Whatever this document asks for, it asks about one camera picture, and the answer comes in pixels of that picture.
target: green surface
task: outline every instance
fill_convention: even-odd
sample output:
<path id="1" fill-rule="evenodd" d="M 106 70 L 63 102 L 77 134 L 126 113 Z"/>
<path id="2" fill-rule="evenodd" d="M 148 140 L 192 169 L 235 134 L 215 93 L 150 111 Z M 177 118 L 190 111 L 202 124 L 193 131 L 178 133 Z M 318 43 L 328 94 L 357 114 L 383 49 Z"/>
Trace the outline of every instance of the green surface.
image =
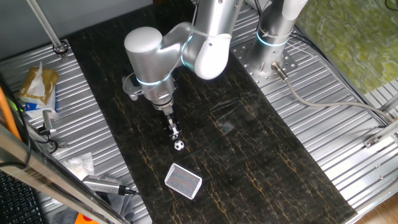
<path id="1" fill-rule="evenodd" d="M 362 93 L 398 78 L 398 12 L 384 0 L 309 0 L 297 24 Z"/>

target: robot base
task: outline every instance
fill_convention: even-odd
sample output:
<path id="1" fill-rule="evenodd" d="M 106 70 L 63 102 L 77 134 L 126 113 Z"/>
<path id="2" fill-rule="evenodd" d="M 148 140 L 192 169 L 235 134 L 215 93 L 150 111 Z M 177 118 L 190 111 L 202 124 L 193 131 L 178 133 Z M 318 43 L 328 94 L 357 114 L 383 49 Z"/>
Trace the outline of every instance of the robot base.
<path id="1" fill-rule="evenodd" d="M 242 44 L 239 44 L 231 48 L 231 50 L 236 56 L 236 58 L 238 58 L 239 62 L 246 69 L 248 74 L 250 74 L 253 77 L 257 85 L 259 87 L 262 87 L 269 82 L 279 79 L 279 76 L 278 74 L 276 74 L 276 72 L 269 72 L 269 73 L 266 73 L 265 71 L 260 72 L 259 69 L 255 69 L 250 66 L 246 58 L 246 53 L 254 41 L 255 39 L 251 39 L 249 41 L 246 41 Z M 282 60 L 283 63 L 280 63 L 280 66 L 286 73 L 289 74 L 290 72 L 293 72 L 294 70 L 297 69 L 298 65 L 296 61 L 292 59 L 292 57 L 290 56 L 290 54 L 287 52 L 286 49 L 284 49 Z"/>

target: small ball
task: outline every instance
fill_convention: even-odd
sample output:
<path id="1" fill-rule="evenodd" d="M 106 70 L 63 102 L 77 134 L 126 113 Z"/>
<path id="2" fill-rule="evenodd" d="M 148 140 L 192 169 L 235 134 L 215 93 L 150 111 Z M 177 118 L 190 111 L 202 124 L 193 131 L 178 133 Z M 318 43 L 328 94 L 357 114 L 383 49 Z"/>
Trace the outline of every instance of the small ball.
<path id="1" fill-rule="evenodd" d="M 174 143 L 174 149 L 181 151 L 184 148 L 184 142 L 178 140 Z"/>

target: dark work surface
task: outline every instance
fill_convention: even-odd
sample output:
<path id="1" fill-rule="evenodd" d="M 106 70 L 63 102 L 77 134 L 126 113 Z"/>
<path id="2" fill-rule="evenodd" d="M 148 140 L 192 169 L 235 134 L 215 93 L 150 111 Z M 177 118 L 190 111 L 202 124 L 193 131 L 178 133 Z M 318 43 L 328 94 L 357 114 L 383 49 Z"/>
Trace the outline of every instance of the dark work surface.
<path id="1" fill-rule="evenodd" d="M 137 188 L 153 200 L 145 205 L 154 223 L 342 223 L 355 215 L 233 55 L 212 81 L 174 71 L 182 152 L 152 105 L 123 92 L 127 33 L 152 26 L 166 34 L 192 14 L 189 1 L 167 1 L 68 37 Z M 203 178 L 193 200 L 165 186 L 173 162 Z"/>

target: ribbed metal panel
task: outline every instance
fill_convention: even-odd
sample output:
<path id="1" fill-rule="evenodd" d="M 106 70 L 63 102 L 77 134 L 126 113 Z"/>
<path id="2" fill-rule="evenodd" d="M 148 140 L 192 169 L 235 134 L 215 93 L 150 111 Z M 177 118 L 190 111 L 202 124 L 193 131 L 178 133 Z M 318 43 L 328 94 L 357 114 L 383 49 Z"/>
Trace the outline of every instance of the ribbed metal panel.
<path id="1" fill-rule="evenodd" d="M 398 79 L 393 80 L 385 84 L 384 86 L 365 94 L 365 97 L 373 104 L 373 106 L 375 106 L 376 108 L 380 108 L 384 103 L 387 103 L 387 101 L 396 94 L 398 94 Z M 396 118 L 398 116 L 398 106 L 388 112 Z"/>
<path id="2" fill-rule="evenodd" d="M 231 50 L 240 52 L 242 45 L 250 45 L 258 23 L 257 11 L 244 5 L 236 23 Z M 340 75 L 328 62 L 295 39 L 286 46 L 298 69 L 289 75 L 297 93 L 314 103 L 359 101 L 355 93 L 344 85 Z M 342 196 L 359 213 L 381 203 L 394 192 L 386 187 L 398 176 L 398 145 L 387 138 L 367 149 L 363 142 L 380 131 L 380 124 L 366 110 L 354 106 L 314 108 L 299 103 L 281 79 L 270 78 L 260 86 L 274 109 L 316 160 Z M 398 93 L 398 82 L 372 92 L 376 107 Z"/>
<path id="3" fill-rule="evenodd" d="M 55 115 L 57 134 L 52 137 L 66 141 L 68 149 L 58 150 L 54 157 L 65 161 L 91 152 L 96 175 L 118 179 L 120 184 L 136 188 L 72 49 L 68 51 L 68 56 L 67 60 L 61 60 L 49 45 L 1 62 L 0 73 L 12 90 L 17 92 L 31 66 L 38 67 L 42 62 L 43 67 L 55 69 L 59 75 L 56 86 L 59 108 Z M 39 127 L 43 119 L 30 119 L 29 122 Z M 39 196 L 49 218 L 65 209 L 65 206 L 53 203 L 50 197 L 44 194 Z M 152 223 L 140 196 L 133 196 L 133 201 L 134 223 Z"/>

